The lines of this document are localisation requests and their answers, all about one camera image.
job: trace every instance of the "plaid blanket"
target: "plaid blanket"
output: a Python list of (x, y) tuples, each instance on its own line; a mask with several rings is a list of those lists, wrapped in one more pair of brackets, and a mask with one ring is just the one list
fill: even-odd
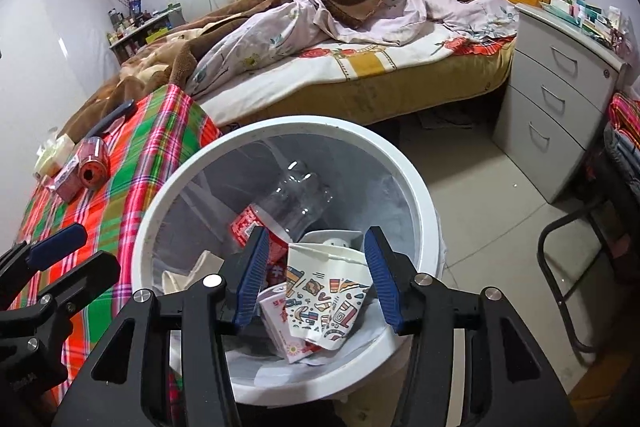
[(84, 190), (71, 204), (37, 187), (27, 205), (18, 241), (44, 239), (71, 223), (88, 232), (84, 247), (49, 270), (36, 274), (12, 307), (35, 302), (38, 291), (85, 261), (97, 250), (117, 256), (120, 280), (73, 318), (62, 362), (68, 380), (56, 391), (58, 401), (75, 378), (89, 351), (131, 296), (130, 263), (142, 217), (162, 184), (188, 158), (215, 140), (220, 131), (176, 86), (164, 86), (138, 102), (137, 113), (109, 135), (109, 182), (95, 194)]
[(609, 103), (609, 121), (613, 129), (624, 134), (640, 148), (640, 107), (638, 102), (617, 92)]

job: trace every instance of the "floor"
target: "floor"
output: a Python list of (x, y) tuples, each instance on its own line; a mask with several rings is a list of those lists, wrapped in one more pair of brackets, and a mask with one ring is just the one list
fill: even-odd
[[(442, 219), (449, 250), (443, 282), (475, 293), (489, 285), (500, 288), (570, 391), (590, 361), (578, 360), (570, 347), (538, 268), (536, 245), (542, 229), (574, 209), (576, 202), (546, 203), (485, 130), (424, 130), (417, 120), (406, 118), (400, 149), (420, 172)], [(546, 252), (561, 289), (571, 286), (598, 248), (591, 228), (581, 221), (549, 236)], [(605, 259), (601, 261), (569, 301), (578, 337), (587, 341), (606, 330), (627, 295), (613, 282)], [(460, 423), (463, 369), (462, 331), (456, 331), (447, 426)], [(350, 427), (387, 427), (403, 378), (401, 371), (356, 391), (338, 406), (340, 414)]]

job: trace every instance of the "bottle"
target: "bottle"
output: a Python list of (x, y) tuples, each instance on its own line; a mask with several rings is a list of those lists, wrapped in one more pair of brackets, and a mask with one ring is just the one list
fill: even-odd
[(258, 225), (269, 230), (268, 264), (276, 264), (286, 256), (288, 244), (302, 237), (332, 199), (317, 174), (309, 172), (301, 161), (290, 163), (272, 190), (246, 207), (229, 225), (231, 245), (225, 253), (244, 248)]

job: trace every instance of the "brown blanket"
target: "brown blanket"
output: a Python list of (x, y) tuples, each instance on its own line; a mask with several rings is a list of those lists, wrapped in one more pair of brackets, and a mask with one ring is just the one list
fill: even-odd
[[(158, 87), (173, 83), (184, 88), (199, 60), (249, 17), (292, 0), (239, 0), (189, 24), (179, 26), (140, 49), (66, 122), (60, 134), (78, 142), (125, 100), (141, 100)], [(322, 0), (340, 22), (357, 28), (383, 0)]]

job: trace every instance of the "cabinet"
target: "cabinet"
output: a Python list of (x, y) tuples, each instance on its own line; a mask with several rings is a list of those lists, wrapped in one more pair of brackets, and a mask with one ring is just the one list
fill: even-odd
[(562, 19), (516, 8), (516, 50), (494, 142), (552, 202), (602, 130), (628, 66)]

